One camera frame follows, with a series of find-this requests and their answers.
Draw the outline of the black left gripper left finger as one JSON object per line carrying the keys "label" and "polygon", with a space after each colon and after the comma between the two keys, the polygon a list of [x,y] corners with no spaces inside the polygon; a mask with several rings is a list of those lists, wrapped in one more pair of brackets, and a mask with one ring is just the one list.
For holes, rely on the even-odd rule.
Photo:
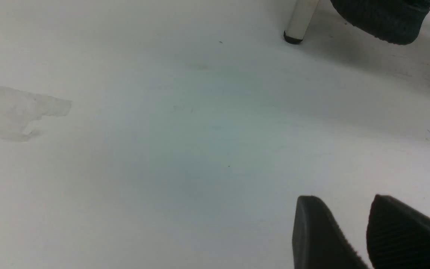
{"label": "black left gripper left finger", "polygon": [[295,269],[368,269],[345,238],[327,205],[316,196],[297,198],[292,231]]}

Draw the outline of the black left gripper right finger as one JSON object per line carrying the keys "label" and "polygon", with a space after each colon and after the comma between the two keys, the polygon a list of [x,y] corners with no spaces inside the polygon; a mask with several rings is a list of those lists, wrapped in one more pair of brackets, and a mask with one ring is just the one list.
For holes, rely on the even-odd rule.
{"label": "black left gripper right finger", "polygon": [[375,269],[430,269],[430,218],[392,196],[375,196],[366,241]]}

